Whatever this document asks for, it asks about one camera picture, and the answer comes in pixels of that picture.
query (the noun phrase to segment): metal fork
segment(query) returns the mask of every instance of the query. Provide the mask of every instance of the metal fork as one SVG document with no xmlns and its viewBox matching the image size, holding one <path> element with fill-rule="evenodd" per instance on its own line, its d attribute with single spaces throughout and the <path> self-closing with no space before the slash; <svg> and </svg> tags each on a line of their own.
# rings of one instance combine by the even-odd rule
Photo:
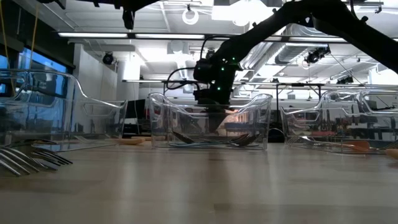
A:
<svg viewBox="0 0 398 224">
<path fill-rule="evenodd" d="M 73 164 L 73 162 L 52 151 L 33 146 L 34 144 L 54 145 L 57 143 L 43 139 L 27 139 L 7 146 L 0 146 L 0 166 L 3 166 L 9 172 L 19 177 L 22 175 L 19 170 L 28 175 L 30 174 L 28 169 L 34 170 L 35 172 L 40 172 L 40 169 L 51 171 L 57 170 L 56 168 L 46 165 L 43 162 L 39 162 L 36 159 L 40 159 L 56 166 Z"/>
</svg>

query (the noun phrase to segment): orange object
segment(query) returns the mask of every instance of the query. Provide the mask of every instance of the orange object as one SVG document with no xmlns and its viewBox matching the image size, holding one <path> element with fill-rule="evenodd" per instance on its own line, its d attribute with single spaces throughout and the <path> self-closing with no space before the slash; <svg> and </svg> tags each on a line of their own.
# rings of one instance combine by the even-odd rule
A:
<svg viewBox="0 0 398 224">
<path fill-rule="evenodd" d="M 398 159 L 398 149 L 387 149 L 386 154 L 389 157 L 392 157 L 394 159 Z"/>
<path fill-rule="evenodd" d="M 313 131 L 312 136 L 334 136 L 336 135 L 333 131 Z"/>
<path fill-rule="evenodd" d="M 151 141 L 152 137 L 131 137 L 131 139 L 145 139 L 146 141 Z"/>
<path fill-rule="evenodd" d="M 118 144 L 125 144 L 125 145 L 137 145 L 145 142 L 144 138 L 137 138 L 137 139 L 112 139 L 113 141 L 117 142 Z"/>
<path fill-rule="evenodd" d="M 358 152 L 368 152 L 371 148 L 368 141 L 348 141 L 343 142 L 343 146 L 350 147 Z"/>
</svg>

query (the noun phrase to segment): table surface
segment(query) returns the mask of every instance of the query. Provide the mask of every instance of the table surface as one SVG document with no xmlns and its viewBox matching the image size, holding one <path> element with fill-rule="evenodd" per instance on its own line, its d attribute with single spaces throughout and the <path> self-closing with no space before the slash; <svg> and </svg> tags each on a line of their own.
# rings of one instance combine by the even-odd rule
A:
<svg viewBox="0 0 398 224">
<path fill-rule="evenodd" d="M 386 156 L 148 142 L 62 155 L 74 164 L 0 177 L 0 223 L 398 223 L 398 162 Z"/>
</svg>

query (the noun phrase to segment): black cable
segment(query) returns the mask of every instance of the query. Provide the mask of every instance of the black cable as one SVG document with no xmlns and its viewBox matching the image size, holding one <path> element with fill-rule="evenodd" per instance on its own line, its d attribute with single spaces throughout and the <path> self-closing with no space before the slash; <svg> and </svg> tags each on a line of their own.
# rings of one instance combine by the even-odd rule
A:
<svg viewBox="0 0 398 224">
<path fill-rule="evenodd" d="M 355 18 L 358 19 L 358 17 L 356 16 L 356 13 L 355 13 L 355 9 L 354 9 L 354 0 L 349 0 L 349 6 L 351 7 L 351 13 L 352 13 L 352 15 L 353 15 Z"/>
<path fill-rule="evenodd" d="M 169 81 L 170 81 L 171 77 L 174 75 L 174 73 L 176 73 L 176 72 L 178 72 L 178 71 L 181 71 L 181 70 L 189 70 L 189 69 L 195 69 L 195 67 L 178 68 L 178 69 L 174 70 L 174 71 L 169 75 L 169 77 L 167 78 L 167 81 L 166 81 L 166 88 L 167 88 L 168 90 L 176 90 L 176 89 L 181 88 L 181 87 L 183 87 L 183 86 L 185 86 L 185 85 L 188 85 L 188 84 L 195 84 L 195 85 L 197 86 L 198 90 L 200 90 L 199 84 L 198 84 L 197 82 L 193 82 L 193 81 L 184 81 L 181 85 L 176 86 L 176 87 L 172 87 L 172 86 L 170 87 L 170 86 L 169 86 Z"/>
<path fill-rule="evenodd" d="M 231 36 L 227 36 L 227 35 L 214 35 L 214 36 L 211 36 L 211 37 L 207 37 L 207 38 L 203 41 L 203 44 L 202 44 L 201 49 L 200 49 L 200 59 L 203 58 L 203 51 L 205 50 L 205 44 L 206 44 L 207 40 L 214 39 L 214 38 L 231 38 Z"/>
</svg>

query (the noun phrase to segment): transparent plastic container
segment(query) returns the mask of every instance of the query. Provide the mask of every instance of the transparent plastic container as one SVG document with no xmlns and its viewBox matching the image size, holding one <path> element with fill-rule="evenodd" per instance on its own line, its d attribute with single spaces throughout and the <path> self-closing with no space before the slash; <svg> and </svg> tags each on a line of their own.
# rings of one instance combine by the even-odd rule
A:
<svg viewBox="0 0 398 224">
<path fill-rule="evenodd" d="M 0 145 L 23 139 L 70 144 L 120 138 L 124 101 L 87 97 L 72 75 L 35 70 L 0 71 Z"/>
<path fill-rule="evenodd" d="M 160 93 L 149 99 L 154 147 L 267 149 L 271 95 L 244 106 L 175 105 Z"/>
<path fill-rule="evenodd" d="M 281 108 L 286 145 L 353 154 L 398 149 L 397 89 L 344 89 L 314 108 Z"/>
</svg>

